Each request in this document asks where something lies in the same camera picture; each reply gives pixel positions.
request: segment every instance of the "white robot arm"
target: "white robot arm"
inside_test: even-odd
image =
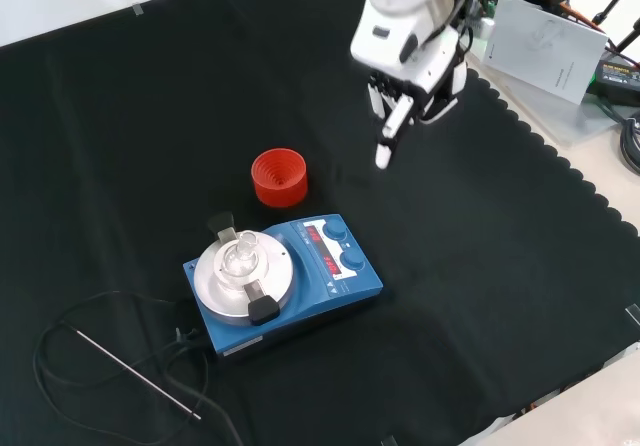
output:
[[[385,169],[399,133],[430,123],[457,103],[466,82],[460,32],[465,0],[366,0],[351,44],[353,57],[372,69],[371,106],[385,120],[376,165]]]

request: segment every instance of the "black tablecloth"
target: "black tablecloth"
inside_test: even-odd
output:
[[[189,296],[181,265],[219,210],[251,229],[340,213],[385,285],[358,314],[212,368],[209,394],[250,445],[455,445],[635,339],[636,230],[474,72],[451,114],[375,170],[367,72],[349,57],[362,4],[157,0],[0,52],[0,444],[115,444],[44,404],[38,333],[100,291]],[[293,210],[252,191],[252,160],[276,146],[308,163]],[[74,321],[127,361],[176,326],[125,299]],[[69,334],[48,355],[77,379],[113,370]],[[160,364],[142,371],[164,384]],[[179,372],[195,385],[202,371]],[[52,392],[141,440],[183,417],[128,377]],[[206,416],[175,444],[218,444]]]

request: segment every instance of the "instruction manual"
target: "instruction manual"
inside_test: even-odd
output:
[[[519,1],[499,0],[484,63],[580,104],[607,36]]]

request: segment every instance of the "red silicone cup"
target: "red silicone cup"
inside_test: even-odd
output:
[[[251,166],[251,177],[258,199],[272,208],[293,206],[307,195],[307,165],[291,149],[262,153]]]

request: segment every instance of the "red led display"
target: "red led display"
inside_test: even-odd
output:
[[[311,241],[313,241],[313,244],[315,245],[316,249],[320,253],[320,256],[322,257],[322,259],[324,260],[324,263],[327,265],[327,269],[329,270],[329,272],[331,274],[340,274],[340,268],[338,268],[338,265],[331,257],[331,254],[327,249],[327,245],[324,244],[324,241],[322,241],[322,238],[320,237],[320,234],[318,233],[318,230],[316,229],[316,227],[307,226],[307,233],[309,233],[309,237],[311,238]]]

